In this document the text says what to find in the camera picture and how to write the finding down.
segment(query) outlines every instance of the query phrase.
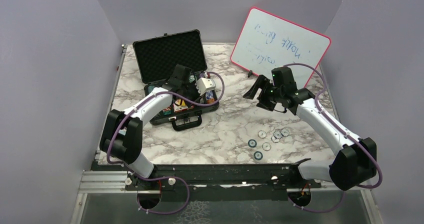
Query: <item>gray wall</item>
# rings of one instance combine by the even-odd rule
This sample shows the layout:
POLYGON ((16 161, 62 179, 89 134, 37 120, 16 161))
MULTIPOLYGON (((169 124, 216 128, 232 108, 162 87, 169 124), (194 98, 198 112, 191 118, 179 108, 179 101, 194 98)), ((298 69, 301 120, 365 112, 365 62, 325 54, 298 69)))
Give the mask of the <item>gray wall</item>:
POLYGON ((344 0, 321 66, 340 120, 378 146, 384 223, 424 219, 424 0, 344 0))
POLYGON ((325 32, 342 0, 98 0, 123 43, 199 29, 204 42, 236 42, 257 6, 325 32))
POLYGON ((0 223, 69 223, 121 44, 97 0, 0 0, 0 223))

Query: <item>poker chip set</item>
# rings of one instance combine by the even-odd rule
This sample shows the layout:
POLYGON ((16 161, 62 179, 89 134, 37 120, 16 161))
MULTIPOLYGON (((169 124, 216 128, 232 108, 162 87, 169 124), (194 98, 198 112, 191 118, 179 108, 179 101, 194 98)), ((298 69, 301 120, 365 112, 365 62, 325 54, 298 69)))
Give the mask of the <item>poker chip set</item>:
MULTIPOLYGON (((271 141, 273 143, 279 143, 282 138, 288 137, 289 134, 290 134, 290 132, 289 132, 289 129, 287 129, 287 128, 283 128, 281 130, 275 130, 274 133, 271 136, 271 141)), ((264 130, 260 130, 257 133, 257 136, 261 139, 265 139, 267 137, 267 132, 264 131, 264 130)), ((258 142, 255 139, 250 139, 247 142, 247 145, 251 148, 255 148, 258 145, 258 142)), ((269 142, 264 142, 262 144, 262 150, 264 150, 265 152, 268 152, 269 150, 271 150, 271 147, 272 146, 269 142)), ((253 158, 257 161, 262 160, 263 157, 264 157, 264 155, 260 151, 255 151, 253 153, 253 158)))
MULTIPOLYGON (((198 30, 164 34, 164 36, 152 39, 135 41, 132 46, 141 80, 146 84, 144 86, 146 96, 155 87, 162 87, 166 83, 177 64, 192 70, 192 75, 188 79, 190 84, 194 85, 201 77, 210 78, 204 73, 208 66, 198 30)), ((214 90, 206 92, 199 98, 197 102, 201 104, 211 104, 218 99, 214 90)), ((172 123, 174 130, 182 131, 200 126, 202 114, 214 112, 219 106, 219 102, 208 107, 187 105, 183 100, 176 99, 170 106, 153 117, 150 123, 152 125, 172 123)))

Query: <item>table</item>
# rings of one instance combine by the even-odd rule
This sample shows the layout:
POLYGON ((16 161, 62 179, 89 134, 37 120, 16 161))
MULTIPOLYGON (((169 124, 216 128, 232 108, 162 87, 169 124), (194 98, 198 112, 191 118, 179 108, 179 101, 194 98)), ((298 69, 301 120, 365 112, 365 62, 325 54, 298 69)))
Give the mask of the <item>table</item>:
MULTIPOLYGON (((242 98, 255 82, 247 72, 230 61, 233 44, 204 44, 208 71, 220 74, 225 83, 225 93, 219 109, 202 115, 199 127, 174 131, 170 123, 152 126, 143 130, 144 155, 154 164, 249 164, 249 163, 294 163, 304 158, 328 160, 333 152, 324 140, 304 121, 288 112, 271 112, 256 107, 257 100, 242 98), (288 137, 273 143, 275 130, 287 128, 288 137), (266 138, 258 137, 259 131, 267 133, 266 138), (248 140, 257 141, 257 146, 248 146, 248 140), (271 144, 270 151, 264 151, 262 144, 271 144), (261 151, 263 159, 253 158, 255 151, 261 151)), ((221 84, 216 79, 217 94, 221 84)), ((112 108, 124 110, 145 97, 144 84, 133 47, 127 47, 112 108)), ((317 93, 323 84, 316 74, 307 88, 317 93)), ((320 102, 330 112, 333 107, 327 92, 320 96, 320 102)), ((106 154, 100 153, 99 165, 107 165, 106 154)))

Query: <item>cable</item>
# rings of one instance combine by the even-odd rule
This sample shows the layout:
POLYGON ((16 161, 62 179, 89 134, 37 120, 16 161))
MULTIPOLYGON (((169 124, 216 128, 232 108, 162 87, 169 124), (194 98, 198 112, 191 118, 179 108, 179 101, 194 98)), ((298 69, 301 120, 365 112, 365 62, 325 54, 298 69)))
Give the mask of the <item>cable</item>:
POLYGON ((303 67, 307 67, 309 69, 312 69, 316 74, 318 74, 319 78, 321 78, 322 84, 323 84, 323 88, 315 96, 315 106, 316 106, 316 108, 325 117, 325 119, 327 119, 327 121, 329 121, 333 125, 333 127, 335 127, 339 132, 341 132, 349 140, 351 140, 352 142, 354 142, 365 153, 365 155, 371 160, 372 164, 374 164, 375 168, 377 169, 377 172, 378 172, 378 181, 377 181, 376 184, 374 184, 374 185, 361 185, 361 184, 359 184, 357 186, 360 187, 360 188, 365 188, 365 189, 374 189, 374 188, 379 187, 382 184, 382 182, 383 182, 383 173, 382 173, 382 170, 380 168, 380 165, 377 163, 377 161, 374 159, 374 157, 365 149, 365 147, 363 147, 355 138, 353 138, 352 136, 348 135, 339 125, 337 125, 337 123, 335 123, 330 118, 330 116, 325 111, 323 111, 323 109, 319 105, 318 98, 327 89, 327 83, 326 83, 326 80, 324 79, 323 75, 317 69, 315 69, 312 66, 307 65, 307 64, 303 64, 303 63, 291 63, 291 64, 284 65, 284 67, 289 67, 289 66, 303 66, 303 67))
MULTIPOLYGON (((223 96, 224 96, 224 91, 225 91, 224 80, 223 80, 223 78, 218 73, 216 73, 214 71, 208 71, 208 73, 217 76, 221 80, 221 83, 222 83, 222 91, 221 91, 221 94, 219 95, 218 99, 216 99, 216 101, 214 101, 212 103, 209 103, 209 104, 201 104, 201 103, 194 102, 194 101, 192 101, 190 99, 187 99, 184 96, 182 96, 180 94, 177 94, 177 93, 174 93, 174 92, 171 92, 171 91, 160 91, 160 92, 156 93, 155 95, 148 96, 140 104, 138 104, 134 109, 132 109, 128 114, 126 114, 124 116, 124 118, 122 119, 122 121, 119 123, 118 127, 116 128, 116 130, 115 130, 115 132, 114 132, 114 134, 112 136, 112 139, 110 140, 109 146, 107 148, 107 152, 106 152, 106 160, 107 160, 107 162, 109 164, 121 164, 122 166, 126 165, 126 163, 124 163, 123 161, 112 161, 111 160, 112 146, 114 145, 114 142, 115 142, 115 140, 116 140, 116 138, 118 136, 119 130, 122 128, 122 126, 124 125, 124 123, 127 121, 128 118, 130 118, 130 116, 133 113, 135 113, 138 109, 140 109, 142 106, 144 106, 148 101, 150 101, 151 99, 155 98, 157 95, 170 94, 170 95, 176 96, 177 98, 183 99, 184 101, 186 101, 188 103, 191 103, 193 105, 200 106, 200 107, 210 107, 210 106, 213 106, 213 105, 217 104, 221 100, 221 98, 223 98, 223 96)), ((158 178, 149 179, 149 178, 145 178, 145 177, 140 176, 135 171, 133 171, 128 165, 126 165, 126 167, 131 172, 133 172, 138 178, 140 178, 141 180, 150 182, 150 181, 160 181, 160 180, 165 180, 165 179, 169 179, 169 178, 174 178, 174 179, 177 179, 177 180, 182 181, 182 183, 185 185, 185 187, 187 189, 187 199, 185 200, 185 203, 179 209, 177 209, 175 211, 169 211, 169 212, 160 212, 160 211, 153 211, 153 210, 152 211, 149 211, 148 209, 144 209, 141 206, 139 207, 140 210, 146 211, 146 213, 149 213, 150 212, 150 213, 154 213, 154 214, 169 215, 169 214, 174 214, 174 213, 177 213, 177 212, 181 211, 182 209, 184 209, 188 205, 189 199, 190 199, 190 188, 189 188, 189 185, 187 184, 187 182, 184 181, 182 178, 180 178, 178 176, 165 176, 165 177, 158 177, 158 178)))
POLYGON ((314 209, 309 209, 309 208, 306 208, 306 207, 304 207, 304 206, 299 206, 299 205, 296 205, 293 201, 292 201, 292 199, 288 199, 291 203, 293 203, 293 207, 295 207, 295 208, 298 208, 298 209, 300 209, 300 210, 302 210, 302 211, 306 211, 306 212, 310 212, 310 213, 329 213, 329 212, 332 212, 332 211, 334 211, 334 210, 336 210, 337 208, 339 208, 340 207, 340 205, 342 204, 342 202, 343 202, 343 200, 345 199, 345 195, 346 195, 346 193, 343 191, 343 193, 341 194, 341 197, 340 197, 340 200, 338 201, 338 203, 335 205, 335 206, 333 206, 332 208, 329 208, 329 209, 326 209, 326 210, 314 210, 314 209))

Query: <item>case handle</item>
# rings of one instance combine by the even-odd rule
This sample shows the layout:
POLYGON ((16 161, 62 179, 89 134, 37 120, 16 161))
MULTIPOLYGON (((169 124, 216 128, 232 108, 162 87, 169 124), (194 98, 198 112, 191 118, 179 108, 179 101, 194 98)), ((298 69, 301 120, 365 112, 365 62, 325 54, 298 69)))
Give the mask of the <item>case handle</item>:
POLYGON ((175 131, 179 132, 179 131, 184 131, 184 130, 187 130, 187 129, 190 129, 190 128, 195 128, 195 127, 200 126, 202 124, 202 116, 198 115, 196 121, 191 121, 191 122, 184 123, 184 124, 181 124, 181 125, 177 125, 177 123, 175 121, 176 121, 175 118, 173 118, 171 120, 172 128, 175 131))

